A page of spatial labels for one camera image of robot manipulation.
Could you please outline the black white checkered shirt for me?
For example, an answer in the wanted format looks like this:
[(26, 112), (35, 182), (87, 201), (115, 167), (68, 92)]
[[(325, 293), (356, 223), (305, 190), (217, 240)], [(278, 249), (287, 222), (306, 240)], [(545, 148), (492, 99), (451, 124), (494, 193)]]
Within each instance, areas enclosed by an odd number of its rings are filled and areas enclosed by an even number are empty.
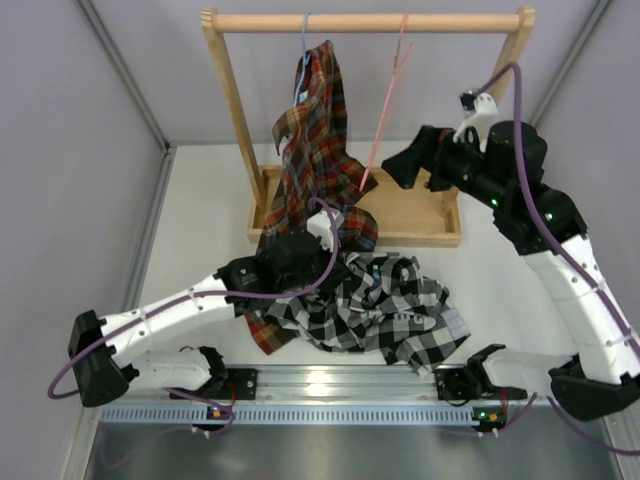
[(406, 363), (425, 376), (470, 336), (449, 305), (449, 291), (423, 275), (414, 257), (398, 253), (349, 253), (349, 271), (334, 290), (277, 301), (249, 314), (258, 347), (272, 354), (295, 338), (329, 353), (379, 352), (393, 365)]

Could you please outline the pink wire hanger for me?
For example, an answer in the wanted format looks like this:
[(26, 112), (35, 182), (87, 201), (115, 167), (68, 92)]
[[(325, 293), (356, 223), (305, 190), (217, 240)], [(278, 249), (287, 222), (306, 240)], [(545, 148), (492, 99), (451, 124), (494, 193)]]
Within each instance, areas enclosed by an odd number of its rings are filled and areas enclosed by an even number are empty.
[(373, 162), (378, 154), (380, 145), (384, 139), (387, 128), (391, 121), (392, 113), (393, 113), (393, 106), (392, 106), (393, 97), (394, 97), (395, 91), (399, 89), (399, 85), (402, 82), (402, 79), (404, 78), (404, 75), (407, 70), (407, 64), (412, 54), (412, 50), (413, 50), (412, 42), (409, 43), (405, 51), (402, 50), (403, 39), (408, 26), (410, 16), (411, 14), (409, 12), (405, 12), (401, 18), (398, 36), (397, 36), (397, 42), (396, 42), (396, 49), (394, 54), (392, 75), (389, 81), (389, 85), (386, 91), (386, 96), (381, 109), (373, 144), (371, 146), (369, 155), (367, 157), (364, 174), (362, 175), (361, 181), (359, 184), (360, 192), (364, 191), (364, 187), (369, 178), (369, 175), (373, 166)]

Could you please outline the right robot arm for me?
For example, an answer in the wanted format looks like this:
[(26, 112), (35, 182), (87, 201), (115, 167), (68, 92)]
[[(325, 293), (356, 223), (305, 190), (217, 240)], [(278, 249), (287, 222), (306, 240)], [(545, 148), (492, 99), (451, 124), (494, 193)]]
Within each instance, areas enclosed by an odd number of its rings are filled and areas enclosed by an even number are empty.
[(576, 351), (548, 355), (492, 344), (467, 361), (465, 384), (478, 396), (514, 387), (552, 398), (571, 417), (591, 421), (639, 399), (639, 345), (594, 258), (573, 200), (546, 185), (547, 143), (530, 124), (501, 121), (486, 143), (474, 129), (425, 125), (382, 168), (403, 189), (429, 174), (431, 192), (458, 189), (489, 207), (493, 224), (536, 274)]

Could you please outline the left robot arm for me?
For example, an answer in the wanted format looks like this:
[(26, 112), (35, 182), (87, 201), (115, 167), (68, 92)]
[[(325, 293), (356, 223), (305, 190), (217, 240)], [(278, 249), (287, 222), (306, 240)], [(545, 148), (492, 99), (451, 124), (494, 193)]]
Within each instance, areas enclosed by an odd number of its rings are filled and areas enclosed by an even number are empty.
[(103, 317), (93, 310), (78, 315), (68, 355), (82, 405), (100, 407), (128, 392), (151, 389), (218, 397), (228, 372), (214, 347), (168, 353), (158, 346), (198, 327), (337, 286), (347, 275), (337, 259), (338, 246), (332, 234), (293, 232), (158, 302)]

